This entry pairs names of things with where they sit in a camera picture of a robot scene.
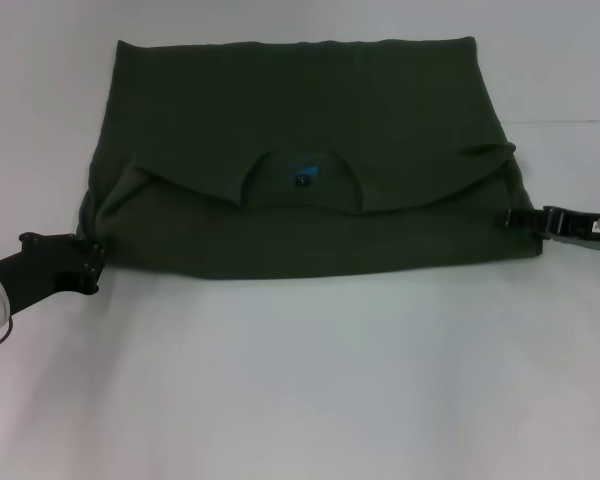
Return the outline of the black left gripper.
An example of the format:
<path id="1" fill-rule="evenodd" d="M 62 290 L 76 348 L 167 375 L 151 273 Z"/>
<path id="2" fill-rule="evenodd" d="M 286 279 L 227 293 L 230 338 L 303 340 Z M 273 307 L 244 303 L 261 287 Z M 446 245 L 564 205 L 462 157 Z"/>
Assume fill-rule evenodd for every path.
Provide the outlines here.
<path id="1" fill-rule="evenodd" d="M 0 260 L 0 284 L 17 314 L 60 292 L 93 295 L 106 264 L 106 250 L 74 234 L 20 235 L 21 251 Z"/>

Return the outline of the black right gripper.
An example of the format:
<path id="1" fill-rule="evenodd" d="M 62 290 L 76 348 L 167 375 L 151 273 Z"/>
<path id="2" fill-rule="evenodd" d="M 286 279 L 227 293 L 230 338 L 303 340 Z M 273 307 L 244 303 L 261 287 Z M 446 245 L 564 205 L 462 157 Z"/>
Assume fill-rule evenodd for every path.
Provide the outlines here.
<path id="1" fill-rule="evenodd" d="M 546 240 L 600 250 L 600 213 L 585 213 L 555 206 L 541 210 L 509 209 L 506 229 L 542 232 Z"/>

